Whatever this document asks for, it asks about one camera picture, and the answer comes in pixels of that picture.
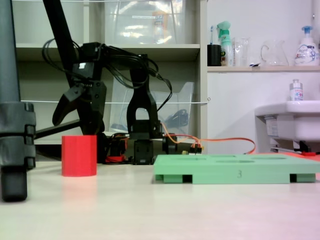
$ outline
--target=green block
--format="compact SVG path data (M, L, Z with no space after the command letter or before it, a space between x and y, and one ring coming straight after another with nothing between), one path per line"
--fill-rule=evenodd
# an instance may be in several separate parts
M159 155L154 163L156 180L164 183L182 183L185 175L193 184L288 184L291 175L313 183L316 173L320 162L284 154Z
M163 175L163 182L165 184L182 184L183 176L182 175Z
M316 181L315 174L297 174L296 182L297 183L314 183Z
M155 175L154 176L156 181L163 181L164 180L164 176L163 175Z

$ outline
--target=white table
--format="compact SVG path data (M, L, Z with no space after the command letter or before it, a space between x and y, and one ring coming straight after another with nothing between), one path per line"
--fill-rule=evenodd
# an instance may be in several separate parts
M319 240L320 183L153 182L152 166L62 177L37 162L26 202L0 203L0 240Z

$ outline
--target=red cylinder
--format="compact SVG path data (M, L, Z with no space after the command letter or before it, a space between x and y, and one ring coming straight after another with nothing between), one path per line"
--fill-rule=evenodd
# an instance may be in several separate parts
M97 175L97 136L62 136L62 176Z

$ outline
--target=black tripod leg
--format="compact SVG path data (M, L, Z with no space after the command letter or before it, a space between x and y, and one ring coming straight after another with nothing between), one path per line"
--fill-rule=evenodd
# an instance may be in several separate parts
M6 202L27 198L27 169L35 166L33 106L20 102L11 0L0 1L0 171Z

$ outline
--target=clear glass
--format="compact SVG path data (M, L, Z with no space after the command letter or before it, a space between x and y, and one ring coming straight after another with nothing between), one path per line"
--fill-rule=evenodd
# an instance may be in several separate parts
M261 47L261 59L265 66L289 66L283 49L283 40L268 40Z
M248 66L249 37L235 37L232 39L234 61L236 67Z

